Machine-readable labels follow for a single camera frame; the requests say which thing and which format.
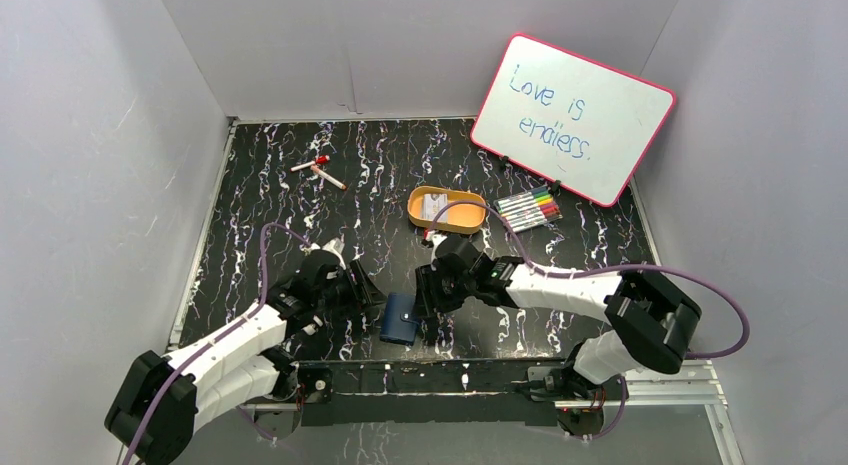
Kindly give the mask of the red capped marker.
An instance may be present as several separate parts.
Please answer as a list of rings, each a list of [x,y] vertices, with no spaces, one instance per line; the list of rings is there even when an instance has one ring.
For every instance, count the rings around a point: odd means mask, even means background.
[[[290,171],[292,173],[299,172],[301,170],[309,169],[313,166],[323,165],[323,164],[327,163],[329,160],[330,160],[329,155],[321,155],[321,156],[318,156],[317,158],[315,158],[314,160],[304,162],[304,163],[300,163],[300,164],[297,164],[297,165],[291,167]]]

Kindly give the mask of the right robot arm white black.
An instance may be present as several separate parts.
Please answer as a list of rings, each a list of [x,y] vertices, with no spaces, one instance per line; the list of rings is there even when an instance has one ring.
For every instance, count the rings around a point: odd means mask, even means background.
[[[454,311],[473,297],[492,307],[550,309],[607,324],[608,331],[577,345],[566,360],[564,388],[577,399],[590,398],[630,370],[677,373],[702,316],[657,270],[542,267],[518,256],[491,258],[459,236],[436,245],[415,280],[414,312],[422,319]]]

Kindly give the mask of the blue leather card holder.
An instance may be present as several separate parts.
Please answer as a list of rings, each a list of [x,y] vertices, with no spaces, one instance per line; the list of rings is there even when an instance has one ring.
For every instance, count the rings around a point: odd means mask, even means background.
[[[385,304],[379,339],[385,343],[413,346],[419,329],[415,296],[390,293]]]

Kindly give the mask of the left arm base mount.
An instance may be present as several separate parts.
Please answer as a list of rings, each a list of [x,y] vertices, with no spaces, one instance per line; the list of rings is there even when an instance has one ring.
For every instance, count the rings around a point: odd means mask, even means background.
[[[332,382],[328,367],[301,367],[282,374],[269,395],[250,399],[236,410],[258,441],[277,446],[301,426],[307,405],[331,401]]]

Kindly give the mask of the pink framed whiteboard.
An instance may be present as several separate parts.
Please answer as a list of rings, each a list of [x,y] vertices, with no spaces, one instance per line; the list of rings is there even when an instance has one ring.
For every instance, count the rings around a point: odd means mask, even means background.
[[[676,101],[666,87],[515,34],[470,139],[586,200],[610,207]]]

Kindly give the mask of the aluminium frame rail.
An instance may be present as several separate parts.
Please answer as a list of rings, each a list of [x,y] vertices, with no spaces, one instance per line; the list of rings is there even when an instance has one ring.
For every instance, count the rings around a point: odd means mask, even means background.
[[[296,362],[301,367],[328,367],[333,372],[328,404],[307,405],[302,426],[349,423],[487,423],[518,422],[560,427],[558,408],[588,401],[535,402],[514,390],[537,365],[560,367],[554,359]],[[722,406],[726,402],[713,367],[692,361],[676,374],[630,371],[625,376],[630,406]],[[609,398],[610,421],[619,398]]]

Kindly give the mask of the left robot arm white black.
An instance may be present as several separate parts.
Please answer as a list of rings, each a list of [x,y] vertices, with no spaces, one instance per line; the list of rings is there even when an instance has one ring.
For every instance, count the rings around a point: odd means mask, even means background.
[[[104,419],[105,429],[145,464],[170,464],[194,434],[254,398],[286,401],[301,387],[280,345],[329,319],[371,312],[386,301],[357,260],[311,250],[233,323],[181,349],[139,355]]]

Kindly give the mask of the silver credit card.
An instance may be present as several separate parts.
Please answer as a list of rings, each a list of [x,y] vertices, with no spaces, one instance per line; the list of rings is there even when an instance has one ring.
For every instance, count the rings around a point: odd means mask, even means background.
[[[448,195],[444,193],[425,193],[422,197],[421,215],[425,220],[433,220],[448,205]]]

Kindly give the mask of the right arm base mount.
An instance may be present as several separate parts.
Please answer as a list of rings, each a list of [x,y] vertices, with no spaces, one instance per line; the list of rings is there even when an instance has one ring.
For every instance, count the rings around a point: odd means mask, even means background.
[[[588,401],[587,405],[558,408],[558,424],[569,436],[589,442],[608,435],[619,423],[629,399],[626,379],[617,375],[602,384],[580,376],[570,365],[537,365],[527,369],[526,378],[514,390],[535,402]],[[607,421],[604,407],[609,398],[619,398],[615,415]]]

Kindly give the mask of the white marker red tip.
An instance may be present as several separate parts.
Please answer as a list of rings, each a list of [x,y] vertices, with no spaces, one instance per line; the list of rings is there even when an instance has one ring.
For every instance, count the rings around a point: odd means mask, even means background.
[[[333,186],[337,187],[338,189],[340,189],[340,190],[346,190],[346,189],[347,189],[347,186],[346,186],[343,182],[341,182],[340,180],[336,179],[335,177],[333,177],[332,175],[330,175],[328,172],[324,171],[324,170],[323,170],[321,167],[319,167],[318,165],[312,165],[312,166],[310,167],[310,169],[312,170],[312,172],[313,172],[315,175],[317,175],[317,176],[321,177],[322,179],[324,179],[324,180],[325,180],[325,181],[327,181],[328,183],[332,184]]]

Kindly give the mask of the pack of coloured markers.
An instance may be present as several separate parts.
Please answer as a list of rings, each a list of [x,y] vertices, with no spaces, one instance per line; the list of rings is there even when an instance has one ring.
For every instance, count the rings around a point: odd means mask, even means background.
[[[494,201],[497,213],[516,233],[540,227],[562,218],[554,195],[547,187],[537,187]]]

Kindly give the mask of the orange oval tray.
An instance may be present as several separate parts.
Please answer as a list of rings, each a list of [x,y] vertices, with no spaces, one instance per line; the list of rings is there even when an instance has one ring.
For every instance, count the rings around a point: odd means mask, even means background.
[[[448,205],[444,207],[433,229],[461,235],[473,235],[483,226],[487,209],[484,199],[475,193],[445,189],[435,186],[419,186],[412,190],[407,201],[407,215],[412,224],[428,228],[433,220],[425,220],[421,215],[422,197],[425,193],[444,193],[448,195]]]

